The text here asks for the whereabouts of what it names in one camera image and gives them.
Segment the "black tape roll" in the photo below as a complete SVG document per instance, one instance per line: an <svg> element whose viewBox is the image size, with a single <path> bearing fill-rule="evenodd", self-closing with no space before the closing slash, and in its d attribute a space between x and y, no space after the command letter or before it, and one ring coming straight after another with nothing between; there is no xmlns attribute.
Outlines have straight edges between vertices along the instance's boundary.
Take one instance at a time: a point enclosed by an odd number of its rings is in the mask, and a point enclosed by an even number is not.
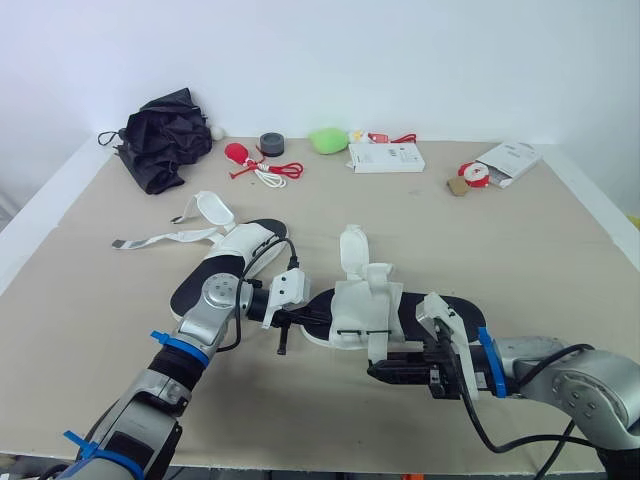
<svg viewBox="0 0 640 480"><path fill-rule="evenodd" d="M279 133L269 132L260 137L260 151L265 157L277 157L284 153L284 137Z"/></svg>

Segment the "black umbrella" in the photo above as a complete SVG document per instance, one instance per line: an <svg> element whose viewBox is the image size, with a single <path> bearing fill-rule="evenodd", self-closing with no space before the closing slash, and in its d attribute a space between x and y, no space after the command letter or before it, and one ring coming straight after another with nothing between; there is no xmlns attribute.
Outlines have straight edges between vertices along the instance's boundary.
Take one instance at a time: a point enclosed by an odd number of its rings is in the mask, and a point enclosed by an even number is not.
<svg viewBox="0 0 640 480"><path fill-rule="evenodd" d="M107 133L113 133L111 139L100 142ZM116 147L118 156L149 194L182 185L178 167L196 163L213 143L206 117L191 101L188 88L147 103L117 133L124 142ZM98 142L106 145L114 136L115 132L101 133Z"/></svg>

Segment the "green sponge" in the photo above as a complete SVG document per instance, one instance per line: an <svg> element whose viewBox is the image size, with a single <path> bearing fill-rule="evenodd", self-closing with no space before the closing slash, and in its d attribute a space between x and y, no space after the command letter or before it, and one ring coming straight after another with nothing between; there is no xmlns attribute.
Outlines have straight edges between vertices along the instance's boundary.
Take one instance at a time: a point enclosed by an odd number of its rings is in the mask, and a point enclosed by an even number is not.
<svg viewBox="0 0 640 480"><path fill-rule="evenodd" d="M309 134L309 140L316 152L329 155L344 150L349 145L349 137L339 128L323 128Z"/></svg>

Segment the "table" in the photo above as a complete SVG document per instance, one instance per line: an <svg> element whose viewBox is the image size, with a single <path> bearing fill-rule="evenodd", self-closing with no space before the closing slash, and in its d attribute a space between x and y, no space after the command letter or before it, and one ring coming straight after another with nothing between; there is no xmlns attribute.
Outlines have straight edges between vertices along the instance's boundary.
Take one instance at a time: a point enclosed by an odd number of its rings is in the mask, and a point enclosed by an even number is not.
<svg viewBox="0 0 640 480"><path fill-rule="evenodd" d="M61 433L85 433L148 365L158 350L149 332L174 327L169 298L208 246L115 251L110 243L170 231L168 220L200 190L218 193L239 220L283 220L312 294L344 277L338 237L356 223L367 233L372 261L395 264L394 279L406 290L473 301L496 337L557 336L640 359L638 272L544 163L505 190L458 198L446 180L491 144L424 142L422 174L355 175L344 167L346 152L320 156L308 142L291 140L282 162L303 162L304 176L273 190L252 175L230 180L234 165L223 155L229 141L182 168L186 184L159 196L144 194L111 159L0 297L0 451L72 457L75 447ZM260 277L285 266L282 255ZM245 332L194 390L174 463L523 473L553 447L492 454L461 402L369 378L364 351L324 349L292 329L282 357L275 354L277 330L246 323ZM477 409L496 443L560 433L568 421L552 407L490 395ZM555 469L602 467L593 451L568 445Z"/></svg>

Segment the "blue cable tie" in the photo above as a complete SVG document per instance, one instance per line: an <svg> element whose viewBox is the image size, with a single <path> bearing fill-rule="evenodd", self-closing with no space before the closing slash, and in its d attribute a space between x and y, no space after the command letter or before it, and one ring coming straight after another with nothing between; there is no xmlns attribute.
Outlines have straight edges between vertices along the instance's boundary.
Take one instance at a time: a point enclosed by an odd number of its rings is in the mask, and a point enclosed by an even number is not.
<svg viewBox="0 0 640 480"><path fill-rule="evenodd" d="M144 480L144 471L136 462L129 457L125 457L116 452L109 450L101 450L98 448L96 442L87 442L82 437L76 435L71 430L67 430L63 434L67 439L78 445L81 449L81 457L83 460L89 460L91 458L104 458L110 460L118 465L123 466L131 472L136 480Z"/></svg>
<svg viewBox="0 0 640 480"><path fill-rule="evenodd" d="M200 361L205 367L209 366L209 357L207 357L204 353L198 350L193 345L188 344L187 342L183 342L182 340L178 340L177 338L172 338L168 333L158 332L154 330L151 332L151 336L158 340L160 345L169 345L170 347L177 348L178 350L182 350L185 353L188 353L192 357L195 357Z"/></svg>
<svg viewBox="0 0 640 480"><path fill-rule="evenodd" d="M498 355L496 355L496 351L493 348L493 341L491 339L491 335L489 335L487 327L478 328L478 340L480 340L480 344L484 347L484 352L489 360L489 367L491 368L491 374L493 375L493 383L496 385L496 397L506 398L507 387L504 380L502 365L500 365Z"/></svg>

